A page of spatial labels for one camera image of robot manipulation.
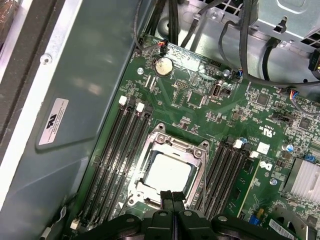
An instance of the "white sticker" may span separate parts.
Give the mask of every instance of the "white sticker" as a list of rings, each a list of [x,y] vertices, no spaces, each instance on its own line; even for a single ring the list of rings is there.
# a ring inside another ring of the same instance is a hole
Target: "white sticker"
[[[269,148],[270,148],[270,145],[265,144],[263,142],[259,142],[259,145],[258,145],[258,148],[256,149],[256,151],[261,154],[267,155],[269,152]]]
[[[65,114],[69,100],[57,98],[50,112],[48,121],[45,124],[39,145],[52,143],[57,135],[60,123]]]
[[[288,239],[292,239],[292,240],[295,240],[295,237],[290,233],[288,232],[287,230],[285,230],[282,226],[280,226],[276,221],[274,220],[270,220],[269,222],[269,226],[275,230],[278,234],[288,238]]]

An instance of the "cable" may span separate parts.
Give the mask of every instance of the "cable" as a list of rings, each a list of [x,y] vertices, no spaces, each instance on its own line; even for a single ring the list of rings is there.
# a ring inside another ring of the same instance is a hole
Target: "cable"
[[[156,34],[157,26],[161,17],[162,12],[164,11],[167,0],[158,0],[154,6],[151,18],[148,22],[148,25],[145,28],[145,33],[154,36]]]
[[[304,114],[307,114],[309,116],[313,116],[313,117],[316,117],[316,116],[320,116],[320,112],[319,113],[312,113],[312,112],[308,112],[308,111],[305,111],[303,110],[297,103],[296,103],[296,97],[298,96],[299,92],[298,91],[295,91],[295,90],[291,90],[290,92],[290,101],[292,103],[292,105],[300,112],[304,113]]]
[[[240,62],[243,70],[243,77],[254,84],[260,84],[265,86],[274,86],[279,88],[307,88],[320,86],[320,81],[316,82],[307,82],[307,83],[281,83],[274,81],[265,81],[258,77],[252,76],[248,72],[248,61],[247,61],[247,52],[248,52],[248,33],[250,25],[250,16],[251,16],[252,0],[243,0],[242,6],[242,16],[240,20],[240,41],[239,41],[239,55]]]
[[[141,52],[148,51],[148,50],[151,50],[151,49],[155,49],[155,48],[158,48],[160,46],[159,43],[158,43],[158,44],[155,44],[155,45],[142,47],[140,45],[140,43],[139,43],[139,40],[138,40],[138,29],[137,28],[138,28],[139,13],[140,13],[140,8],[141,8],[142,1],[143,0],[139,0],[137,5],[136,5],[135,15],[134,15],[134,22],[133,22],[133,39],[134,39],[134,42],[135,42],[136,46],[139,48],[139,50]]]
[[[216,6],[218,6],[219,4],[223,3],[225,0],[213,0],[213,2],[210,2],[208,5],[206,5],[204,8],[202,8],[198,14],[199,15],[203,15],[204,13],[206,13],[207,10],[211,9],[211,8],[214,8]],[[191,26],[190,26],[190,29],[186,35],[186,37],[184,38],[182,44],[181,44],[181,47],[182,48],[185,48],[186,45],[188,44],[189,40],[191,39],[192,35],[194,34],[197,26],[198,26],[198,23],[199,23],[199,20],[198,19],[194,19]]]
[[[219,37],[219,42],[218,42],[218,49],[219,49],[219,53],[221,55],[221,57],[223,58],[224,62],[233,70],[238,71],[238,67],[236,67],[235,65],[233,65],[226,57],[225,51],[224,51],[224,47],[223,47],[223,39],[224,36],[226,35],[227,31],[228,31],[228,27],[229,25],[232,25],[234,27],[238,27],[239,25],[234,23],[233,21],[227,21],[222,29],[222,32],[220,34]]]
[[[154,21],[151,25],[151,30],[150,30],[150,35],[152,35],[152,36],[154,36],[156,34],[157,26],[159,24],[161,14],[165,9],[166,1],[167,0],[158,0],[157,12],[156,12],[156,15],[155,15],[155,18],[154,18]]]
[[[178,44],[179,35],[179,15],[178,15],[178,2],[177,0],[169,0],[169,42]]]
[[[178,12],[178,1],[172,0],[172,11],[173,11],[173,44],[178,45],[179,40],[179,12]]]
[[[265,52],[262,59],[262,74],[266,81],[270,81],[268,62],[272,49],[275,49],[281,41],[275,37],[271,37],[265,45]]]

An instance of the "cpu socket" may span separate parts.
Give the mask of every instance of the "cpu socket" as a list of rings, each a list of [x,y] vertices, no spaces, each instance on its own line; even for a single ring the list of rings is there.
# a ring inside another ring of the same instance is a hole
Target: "cpu socket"
[[[147,136],[129,183],[128,205],[138,202],[160,207],[160,191],[183,192],[188,208],[206,170],[209,142],[196,146],[166,134],[158,124]]]

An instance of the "heatsink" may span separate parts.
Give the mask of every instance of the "heatsink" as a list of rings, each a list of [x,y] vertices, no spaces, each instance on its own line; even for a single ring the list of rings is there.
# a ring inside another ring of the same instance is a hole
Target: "heatsink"
[[[297,158],[284,191],[293,196],[320,204],[320,166]]]

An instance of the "ram slot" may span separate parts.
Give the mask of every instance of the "ram slot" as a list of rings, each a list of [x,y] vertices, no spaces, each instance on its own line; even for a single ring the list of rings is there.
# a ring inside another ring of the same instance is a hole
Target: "ram slot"
[[[213,179],[215,177],[214,175],[214,170],[216,170],[216,168],[218,167],[219,168],[219,165],[222,164],[221,161],[219,161],[223,155],[226,154],[226,152],[228,151],[227,148],[225,148],[224,144],[221,143],[219,145],[219,147],[217,148],[216,152],[215,152],[215,156],[213,158],[213,161],[211,163],[211,166],[209,168],[209,171],[206,175],[206,185],[207,186],[210,186],[212,183],[213,183]],[[206,187],[206,195],[209,194],[211,191],[210,191],[210,188],[209,187]],[[203,210],[204,209],[201,209],[202,206],[203,206],[203,189],[200,191],[199,193],[199,197],[198,197],[198,200],[196,202],[196,205],[195,205],[195,209],[196,210]]]
[[[222,167],[217,169],[214,182],[209,186],[210,191],[208,191],[206,201],[205,201],[205,211],[204,215],[208,217],[213,208],[219,204],[219,197],[222,186],[226,182],[226,177],[232,170],[232,165],[237,155],[232,149],[228,149],[227,154],[222,156]]]
[[[107,150],[107,154],[105,157],[105,170],[103,172],[103,175],[101,177],[100,184],[97,185],[96,194],[94,200],[91,202],[91,208],[89,211],[89,215],[87,216],[88,219],[90,219],[90,222],[93,222],[96,218],[98,206],[101,202],[102,196],[104,194],[104,187],[105,182],[107,181],[109,177],[110,171],[112,171],[113,165],[116,161],[116,155],[119,149],[120,142],[122,138],[124,137],[124,134],[127,131],[128,124],[130,123],[130,120],[133,116],[133,109],[134,109],[134,102],[131,100],[128,103],[128,106],[125,111],[125,116],[123,120],[123,124],[120,125],[120,133],[116,134],[114,140],[112,141],[112,144],[110,145],[109,149]]]
[[[97,186],[100,184],[100,181],[102,179],[101,176],[103,175],[103,172],[105,171],[105,168],[104,168],[104,165],[106,163],[105,158],[106,158],[106,156],[108,154],[108,151],[110,149],[110,146],[111,146],[112,142],[115,139],[117,131],[119,130],[119,126],[120,126],[121,120],[122,120],[122,118],[124,116],[125,109],[126,108],[125,108],[124,105],[120,105],[119,106],[118,112],[117,112],[116,117],[115,117],[114,124],[113,124],[113,126],[111,128],[111,133],[109,135],[110,137],[109,137],[106,145],[104,146],[103,151],[102,151],[102,155],[99,158],[99,162],[96,165],[94,176],[93,176],[93,179],[92,179],[92,181],[90,183],[90,187],[89,187],[88,193],[87,193],[87,195],[85,197],[84,205],[82,207],[82,209],[84,211],[84,213],[83,213],[84,217],[89,213],[91,202],[95,198]]]
[[[228,201],[230,194],[231,194],[231,190],[236,182],[237,176],[238,176],[240,170],[244,167],[244,164],[245,164],[247,158],[248,158],[248,155],[246,154],[246,152],[242,152],[240,154],[240,156],[238,157],[238,161],[235,162],[235,166],[232,167],[234,172],[229,175],[229,177],[226,181],[228,184],[225,188],[223,188],[223,193],[222,193],[219,207],[217,208],[217,211],[215,213],[213,213],[212,218],[215,215],[222,213],[223,210],[225,209],[227,201]]]
[[[195,209],[203,210],[207,219],[220,214],[227,203],[237,176],[249,156],[250,145],[241,149],[233,147],[234,140],[230,137],[221,142],[206,176],[207,188],[204,209],[203,191],[200,191]]]
[[[243,163],[243,155],[234,150],[232,153],[232,158],[229,159],[228,168],[224,171],[223,179],[220,180],[220,184],[216,189],[216,195],[212,202],[209,204],[210,209],[206,213],[208,219],[213,218],[215,215],[220,214],[223,210],[223,207],[226,204],[226,200],[229,197],[230,190],[235,183],[235,176],[239,173],[239,167]]]
[[[150,116],[152,114],[152,108],[149,107],[149,110],[146,110],[143,120],[142,120],[142,124],[141,124],[141,128],[137,129],[137,131],[139,132],[139,135],[136,139],[136,141],[134,141],[134,146],[132,148],[132,150],[130,151],[129,155],[127,156],[127,160],[125,162],[125,166],[124,166],[124,170],[122,172],[122,174],[120,175],[120,179],[119,179],[119,184],[117,187],[117,190],[114,194],[114,197],[111,200],[110,203],[110,207],[107,209],[107,212],[105,214],[104,220],[111,220],[111,214],[112,214],[112,210],[115,209],[116,204],[118,203],[118,199],[120,197],[120,194],[123,190],[123,187],[126,183],[126,179],[128,177],[128,173],[130,171],[130,168],[132,166],[132,164],[134,163],[135,160],[135,156],[137,154],[138,148],[139,146],[141,146],[142,144],[142,138],[145,134],[145,131],[147,129],[148,126],[148,122],[150,119]]]
[[[120,151],[120,155],[118,158],[118,161],[116,162],[116,166],[114,168],[114,171],[111,173],[110,175],[110,180],[108,180],[105,185],[106,185],[106,192],[105,195],[103,197],[103,201],[100,207],[100,211],[97,215],[97,217],[99,218],[99,224],[101,224],[104,221],[105,218],[105,214],[108,208],[107,203],[110,200],[110,195],[113,191],[114,188],[116,188],[116,180],[119,176],[119,173],[121,171],[121,168],[124,165],[124,161],[125,161],[125,157],[127,155],[128,149],[130,147],[130,144],[132,142],[132,139],[135,135],[135,130],[137,128],[137,124],[139,123],[139,115],[136,112],[136,115],[133,117],[133,121],[132,124],[130,125],[130,127],[128,128],[129,130],[129,135],[127,138],[124,138],[122,143],[120,144],[122,146],[119,151]]]

